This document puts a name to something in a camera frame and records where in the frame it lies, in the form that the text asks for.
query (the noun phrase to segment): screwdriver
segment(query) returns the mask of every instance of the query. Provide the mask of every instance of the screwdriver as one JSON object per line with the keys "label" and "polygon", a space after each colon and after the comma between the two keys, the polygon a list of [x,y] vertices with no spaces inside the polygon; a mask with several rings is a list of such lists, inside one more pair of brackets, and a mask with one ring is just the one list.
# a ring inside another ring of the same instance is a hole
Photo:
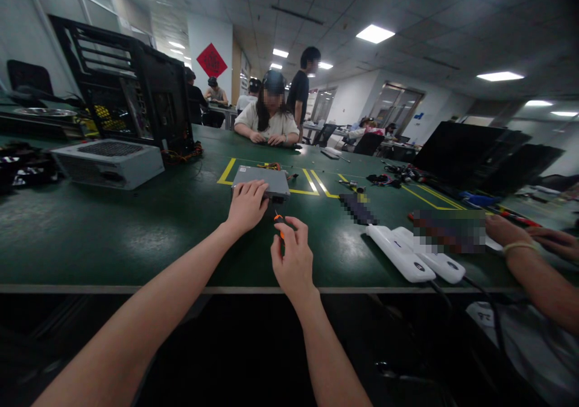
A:
{"label": "screwdriver", "polygon": [[[274,222],[274,223],[284,223],[284,224],[286,224],[286,223],[285,223],[285,220],[283,219],[283,217],[280,216],[280,215],[277,213],[277,210],[274,210],[274,211],[276,212],[276,216],[273,218],[273,222]],[[285,245],[285,241],[284,241],[284,239],[283,239],[283,232],[280,231],[280,232],[279,232],[279,236],[282,238],[282,243],[283,243],[283,245]]]}

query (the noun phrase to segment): bracelet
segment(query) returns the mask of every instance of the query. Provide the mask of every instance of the bracelet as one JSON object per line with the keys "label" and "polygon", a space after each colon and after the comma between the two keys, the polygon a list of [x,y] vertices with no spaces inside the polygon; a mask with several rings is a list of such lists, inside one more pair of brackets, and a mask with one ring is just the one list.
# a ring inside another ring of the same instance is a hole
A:
{"label": "bracelet", "polygon": [[539,249],[535,245],[530,244],[530,243],[526,243],[526,242],[522,242],[522,241],[517,241],[517,242],[511,243],[511,244],[507,244],[505,247],[502,248],[502,252],[506,255],[509,250],[511,250],[512,248],[515,248],[515,247],[527,247],[527,248],[533,249],[535,252],[539,253]]}

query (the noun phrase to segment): blue object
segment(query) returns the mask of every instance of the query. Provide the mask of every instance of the blue object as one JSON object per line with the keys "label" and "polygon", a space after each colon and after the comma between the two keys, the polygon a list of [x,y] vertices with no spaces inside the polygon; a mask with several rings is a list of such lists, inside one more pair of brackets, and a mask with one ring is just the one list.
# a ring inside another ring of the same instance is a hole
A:
{"label": "blue object", "polygon": [[461,198],[466,199],[468,202],[480,207],[493,205],[501,200],[501,198],[492,198],[488,196],[474,195],[468,192],[461,192],[458,195]]}

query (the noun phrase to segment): hand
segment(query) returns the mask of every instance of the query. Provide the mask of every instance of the hand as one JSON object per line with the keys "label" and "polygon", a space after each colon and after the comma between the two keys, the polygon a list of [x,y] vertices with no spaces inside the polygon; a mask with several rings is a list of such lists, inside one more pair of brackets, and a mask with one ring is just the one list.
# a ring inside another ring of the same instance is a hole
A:
{"label": "hand", "polygon": [[234,232],[243,235],[259,223],[270,201],[264,200],[267,187],[268,184],[263,180],[249,181],[235,186],[226,221]]}
{"label": "hand", "polygon": [[579,261],[579,242],[574,236],[547,228],[530,227],[527,232],[545,250],[563,259]]}
{"label": "hand", "polygon": [[273,136],[270,136],[270,138],[267,140],[267,144],[271,146],[276,146],[284,143],[287,139],[288,138],[283,134],[274,134]]}
{"label": "hand", "polygon": [[486,229],[487,235],[503,247],[514,242],[533,243],[533,239],[523,228],[499,215],[487,216]]}
{"label": "hand", "polygon": [[297,230],[284,223],[274,224],[283,233],[285,255],[282,256],[282,240],[275,235],[271,245],[271,261],[279,286],[298,311],[313,294],[318,294],[312,281],[314,254],[308,247],[308,226],[295,217],[286,217],[285,221]]}
{"label": "hand", "polygon": [[252,132],[252,135],[249,136],[249,139],[253,142],[253,143],[262,143],[265,142],[265,137],[263,137],[261,134],[259,134],[257,131]]}

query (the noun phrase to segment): green work table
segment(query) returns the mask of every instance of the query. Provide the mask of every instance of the green work table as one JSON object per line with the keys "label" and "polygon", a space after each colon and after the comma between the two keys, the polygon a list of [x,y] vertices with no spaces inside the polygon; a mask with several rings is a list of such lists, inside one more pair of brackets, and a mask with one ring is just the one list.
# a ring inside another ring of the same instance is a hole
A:
{"label": "green work table", "polygon": [[[367,205],[380,223],[411,227],[415,209],[454,209],[457,203],[415,183],[402,189],[370,186],[383,171],[375,157],[344,153],[331,160],[317,147],[301,151],[253,145],[232,131],[194,125],[202,159],[167,170],[134,191],[67,180],[0,197],[0,292],[132,293],[195,246],[227,218],[231,181],[239,165],[278,162],[290,174],[292,195],[278,211],[309,226],[314,283],[322,292],[432,292],[408,283],[355,224],[337,198],[337,180],[368,184]],[[22,137],[0,137],[0,143]],[[58,144],[27,139],[33,146]],[[273,211],[225,255],[208,293],[280,292],[271,269]],[[518,289],[501,257],[453,255],[489,291]],[[573,284],[576,267],[552,259]],[[473,291],[438,283],[447,292]]]}

